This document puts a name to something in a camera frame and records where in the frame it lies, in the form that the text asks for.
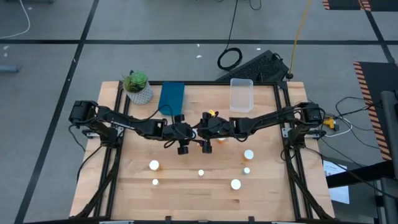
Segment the robotic arm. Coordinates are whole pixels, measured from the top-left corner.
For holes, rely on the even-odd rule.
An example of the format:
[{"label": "robotic arm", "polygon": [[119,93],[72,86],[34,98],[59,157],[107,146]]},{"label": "robotic arm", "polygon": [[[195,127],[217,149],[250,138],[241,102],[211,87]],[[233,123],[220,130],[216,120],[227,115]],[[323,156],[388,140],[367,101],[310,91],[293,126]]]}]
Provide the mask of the robotic arm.
[{"label": "robotic arm", "polygon": [[204,153],[211,153],[210,139],[233,137],[238,141],[245,141],[256,131],[281,123],[292,122],[294,127],[288,133],[289,144],[304,137],[311,128],[322,124],[320,108],[315,103],[300,103],[297,106],[287,106],[280,111],[259,116],[257,118],[230,118],[229,121],[218,117],[218,113],[212,116],[204,112],[199,124],[198,135],[205,140],[202,145]]},{"label": "robotic arm", "polygon": [[73,105],[69,121],[77,128],[86,126],[99,135],[101,144],[106,147],[117,147],[118,131],[107,127],[104,123],[131,129],[138,135],[151,140],[179,141],[178,154],[188,153],[189,141],[195,137],[189,124],[183,123],[183,115],[175,116],[175,122],[167,125],[166,119],[137,119],[109,109],[98,106],[94,101],[76,101]]},{"label": "robotic arm", "polygon": [[[212,153],[210,139],[236,138],[245,141],[257,130],[268,128],[280,123],[293,122],[294,127],[288,133],[289,144],[304,137],[310,128],[316,128],[322,123],[320,108],[315,103],[300,103],[297,106],[287,106],[280,111],[259,116],[257,118],[230,118],[229,121],[220,118],[218,112],[215,116],[204,112],[200,122],[191,127],[183,123],[184,115],[174,117],[173,124],[168,125],[166,119],[137,119],[132,116],[113,111],[105,106],[98,106],[94,101],[76,101],[70,113],[69,121],[79,128],[86,126],[97,133],[101,144],[106,147],[117,147],[118,131],[107,127],[104,123],[134,130],[138,135],[151,140],[175,142],[178,141],[178,154],[187,154],[190,141],[199,142],[203,153]],[[196,137],[193,128],[197,128],[197,135],[202,141],[194,140]]]}]

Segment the wire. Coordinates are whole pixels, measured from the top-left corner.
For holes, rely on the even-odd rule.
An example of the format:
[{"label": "wire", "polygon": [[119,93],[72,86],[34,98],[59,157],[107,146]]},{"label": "wire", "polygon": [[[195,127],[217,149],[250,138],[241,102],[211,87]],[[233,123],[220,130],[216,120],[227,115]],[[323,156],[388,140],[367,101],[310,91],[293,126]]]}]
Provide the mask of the wire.
[{"label": "wire", "polygon": [[16,37],[16,36],[18,36],[18,35],[25,34],[26,32],[29,31],[29,29],[30,29],[30,19],[29,19],[29,16],[27,15],[27,12],[26,12],[26,10],[25,10],[24,3],[22,3],[22,0],[19,0],[19,2],[20,2],[20,4],[21,4],[22,10],[24,11],[25,16],[26,16],[26,20],[27,20],[27,29],[26,29],[25,31],[23,31],[23,32],[18,33],[18,34],[9,35],[9,36],[5,36],[5,37],[0,37],[0,39],[7,39],[7,38],[11,38],[11,37]]},{"label": "wire", "polygon": [[360,127],[358,127],[357,125],[355,125],[353,123],[351,123],[351,125],[354,126],[354,128],[357,128],[357,129],[362,130],[362,131],[381,131],[381,129],[379,129],[379,128],[366,129],[366,128],[360,128]]},{"label": "wire", "polygon": [[337,113],[338,113],[338,116],[336,116],[335,118],[343,117],[344,115],[348,115],[348,114],[357,113],[357,112],[359,112],[359,111],[366,111],[366,110],[370,109],[372,106],[379,106],[379,105],[381,105],[381,102],[378,102],[378,103],[371,103],[371,104],[369,104],[369,105],[367,105],[367,106],[364,106],[364,107],[362,107],[362,108],[360,108],[360,109],[358,109],[358,110],[350,111],[350,112],[347,112],[347,113],[341,113],[340,110],[338,109],[338,105],[339,105],[342,101],[344,101],[344,100],[346,100],[346,99],[364,100],[364,101],[367,101],[368,103],[370,103],[368,100],[365,100],[365,99],[363,99],[363,98],[358,98],[358,97],[353,97],[353,96],[346,96],[346,97],[344,97],[343,99],[341,99],[339,102],[336,103],[335,108],[336,108],[336,111],[337,111]]},{"label": "wire", "polygon": [[[238,0],[236,0],[236,3],[235,3],[234,16],[232,18],[232,24],[231,24],[231,29],[229,30],[229,37],[228,37],[228,42],[226,44],[226,48],[223,51],[223,53],[221,53],[221,55],[218,57],[218,60],[217,60],[218,68],[222,69],[222,70],[225,70],[225,71],[228,71],[228,72],[231,71],[233,68],[237,67],[242,62],[242,58],[243,58],[242,51],[239,48],[233,47],[233,48],[228,49],[229,42],[231,41],[232,28],[234,27],[236,8],[237,7],[238,7]],[[233,63],[231,66],[228,66],[228,67],[222,66],[221,65],[221,59],[224,57],[224,55],[226,53],[232,52],[232,51],[237,52],[239,54],[238,60],[235,63]]]},{"label": "wire", "polygon": [[340,135],[342,135],[342,134],[349,133],[349,132],[352,130],[352,128],[353,128],[353,124],[351,124],[351,122],[350,122],[350,121],[348,121],[348,120],[347,120],[347,119],[345,119],[345,118],[342,118],[342,119],[344,119],[345,121],[349,122],[349,124],[351,125],[351,126],[349,126],[349,129],[348,129],[348,130],[346,130],[346,131],[343,131],[342,133],[333,134],[333,135],[331,135],[331,136],[329,136],[329,135],[327,135],[327,134],[326,134],[326,135],[325,135],[325,137],[332,138],[332,137],[340,136]]},{"label": "wire", "polygon": [[172,146],[174,143],[175,143],[175,140],[169,140],[163,145],[163,147],[165,149],[167,149],[168,147]]},{"label": "wire", "polygon": [[149,117],[147,117],[147,118],[145,118],[145,119],[141,119],[141,120],[139,120],[139,121],[133,121],[132,123],[141,123],[141,122],[145,122],[145,121],[147,121],[147,120],[153,118],[153,117],[160,111],[160,109],[162,109],[162,108],[165,107],[165,106],[168,106],[168,107],[169,107],[169,109],[170,109],[170,114],[171,114],[171,117],[172,117],[172,123],[174,124],[173,111],[172,111],[172,107],[171,107],[170,105],[162,105],[160,108],[158,108],[157,110],[155,110],[155,112],[152,113],[152,115],[150,115]]},{"label": "wire", "polygon": [[171,117],[172,117],[172,129],[173,129],[173,131],[176,131],[176,132],[178,132],[179,134],[181,134],[182,136],[184,136],[184,137],[186,137],[187,139],[191,139],[191,140],[194,140],[196,137],[197,137],[197,134],[193,131],[193,129],[191,128],[191,132],[193,133],[193,137],[192,136],[187,136],[186,134],[184,134],[184,133],[182,133],[180,130],[178,130],[177,128],[175,128],[175,122],[174,122],[174,119],[173,119],[173,109],[172,109],[172,107],[170,106],[170,105],[163,105],[163,106],[161,106],[156,112],[155,112],[155,114],[162,108],[162,107],[164,107],[164,106],[168,106],[169,108],[170,108],[170,114],[171,114]]},{"label": "wire", "polygon": [[80,144],[79,141],[77,141],[77,138],[76,138],[75,134],[74,134],[74,133],[72,132],[72,130],[71,130],[71,128],[74,127],[74,126],[75,126],[74,124],[71,124],[71,125],[69,126],[69,128],[68,128],[68,131],[69,131],[69,133],[72,135],[72,137],[73,137],[73,139],[75,140],[75,142],[81,147],[81,149],[83,150],[83,152],[85,152],[86,149],[83,147],[83,145]]},{"label": "wire", "polygon": [[293,150],[294,150],[293,156],[290,156],[290,152],[289,152],[289,158],[290,158],[290,159],[286,159],[286,158],[284,159],[284,158],[282,157],[282,155],[283,155],[283,153],[286,151],[286,149],[283,149],[283,150],[280,152],[280,155],[279,155],[280,158],[281,158],[283,161],[285,161],[285,162],[286,162],[286,161],[289,161],[289,162],[290,162],[290,161],[296,156],[296,152],[297,152],[297,151],[296,151],[296,149],[294,149],[294,148],[293,148]]},{"label": "wire", "polygon": [[307,12],[310,9],[311,2],[312,2],[312,0],[308,0],[307,6],[305,6],[304,14],[303,14],[303,17],[301,18],[300,27],[298,28],[298,31],[297,31],[297,34],[296,34],[296,38],[294,39],[294,45],[293,45],[293,51],[292,51],[292,59],[290,60],[289,73],[292,73],[292,71],[293,71],[293,61],[294,61],[294,53],[296,51],[297,39],[300,36],[300,32],[301,32],[301,29],[303,28],[304,21],[305,21],[305,18],[307,16]]},{"label": "wire", "polygon": [[84,166],[84,165],[87,163],[87,161],[88,161],[91,157],[93,157],[102,147],[103,147],[103,146],[98,147],[93,153],[91,153],[91,155],[89,155],[89,156],[83,161],[83,163],[81,163],[81,165],[80,165],[80,167],[79,167],[79,170],[78,170],[78,172],[77,172],[76,182],[79,181],[80,171],[81,171],[81,169],[83,168],[83,166]]},{"label": "wire", "polygon": [[355,165],[357,165],[358,167],[363,167],[362,165],[358,164],[357,162],[355,162],[354,160],[352,160],[350,157],[344,155],[342,152],[340,152],[339,150],[335,149],[334,147],[331,147],[325,140],[321,139],[329,148],[331,148],[332,150],[336,151],[338,154],[344,156],[345,158],[347,158],[349,161],[353,162]]},{"label": "wire", "polygon": [[357,180],[359,180],[360,182],[362,182],[362,183],[364,183],[364,184],[370,186],[370,187],[373,188],[375,191],[377,191],[377,192],[379,192],[379,193],[382,193],[383,195],[385,195],[385,196],[387,196],[387,197],[390,197],[390,198],[393,198],[393,199],[395,199],[395,200],[398,200],[398,197],[395,197],[395,196],[393,196],[393,195],[391,195],[391,194],[389,194],[389,193],[386,193],[386,192],[383,191],[383,190],[379,190],[377,187],[375,187],[375,186],[369,184],[368,182],[366,182],[366,181],[363,180],[362,178],[358,177],[356,174],[354,174],[354,173],[351,172],[350,170],[348,170],[348,169],[344,168],[343,166],[341,166],[341,165],[339,165],[339,164],[337,164],[337,163],[331,161],[331,158],[330,158],[330,157],[324,156],[323,154],[321,154],[320,152],[318,152],[318,151],[316,151],[316,150],[314,150],[314,149],[310,149],[310,148],[308,148],[308,147],[304,147],[304,148],[305,148],[305,149],[308,149],[308,150],[311,150],[311,151],[313,151],[313,152],[316,152],[322,159],[323,159],[323,158],[328,159],[329,162],[331,162],[331,163],[333,163],[334,165],[336,165],[336,166],[342,168],[343,170],[347,171],[347,173],[349,173],[350,175],[352,175],[355,179],[357,179]]},{"label": "wire", "polygon": [[354,132],[353,130],[351,130],[351,132],[353,133],[354,137],[355,137],[360,143],[362,143],[362,144],[364,144],[365,146],[368,146],[368,147],[372,147],[372,148],[375,148],[375,149],[379,149],[379,148],[376,147],[376,146],[372,146],[372,145],[366,144],[365,142],[362,142],[362,140],[360,140],[359,137],[357,137],[357,135],[355,134],[355,132]]},{"label": "wire", "polygon": [[251,0],[249,0],[249,5],[250,5],[250,8],[251,9],[253,9],[253,10],[255,10],[255,11],[257,11],[257,10],[260,10],[261,9],[261,6],[262,6],[262,0],[260,0],[260,6],[257,8],[257,9],[255,9],[252,5],[251,5]]}]

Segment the black keyboard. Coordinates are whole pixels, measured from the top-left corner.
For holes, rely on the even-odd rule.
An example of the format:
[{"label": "black keyboard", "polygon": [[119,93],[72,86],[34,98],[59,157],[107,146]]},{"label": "black keyboard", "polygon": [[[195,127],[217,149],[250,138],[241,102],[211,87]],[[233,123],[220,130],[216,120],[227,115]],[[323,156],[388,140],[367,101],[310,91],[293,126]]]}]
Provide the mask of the black keyboard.
[{"label": "black keyboard", "polygon": [[277,82],[281,81],[289,68],[270,50],[235,68],[223,75],[217,81],[229,81],[232,78],[247,78],[253,82]]}]

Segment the blue box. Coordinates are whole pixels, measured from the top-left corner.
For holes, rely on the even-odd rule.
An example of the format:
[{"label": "blue box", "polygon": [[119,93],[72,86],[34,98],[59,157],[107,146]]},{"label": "blue box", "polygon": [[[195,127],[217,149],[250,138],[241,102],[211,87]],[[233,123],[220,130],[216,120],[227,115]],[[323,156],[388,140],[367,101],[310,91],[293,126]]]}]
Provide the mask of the blue box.
[{"label": "blue box", "polygon": [[158,105],[159,111],[163,115],[172,115],[169,105],[172,109],[173,116],[182,113],[182,102],[184,98],[184,83],[165,82],[162,85],[162,92],[160,93],[160,101]]}]

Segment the white pot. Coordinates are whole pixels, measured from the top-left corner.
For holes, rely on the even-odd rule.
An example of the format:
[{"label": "white pot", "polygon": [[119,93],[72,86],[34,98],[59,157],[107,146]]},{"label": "white pot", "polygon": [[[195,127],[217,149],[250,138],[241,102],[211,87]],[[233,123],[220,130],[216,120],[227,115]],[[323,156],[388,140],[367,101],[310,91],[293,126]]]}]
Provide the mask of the white pot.
[{"label": "white pot", "polygon": [[152,88],[149,85],[149,82],[147,82],[147,84],[145,85],[145,88],[138,93],[130,93],[127,90],[126,90],[126,93],[129,96],[130,100],[137,105],[143,105],[143,104],[150,102],[150,100],[152,99],[152,96],[154,95],[154,93],[152,92]]}]

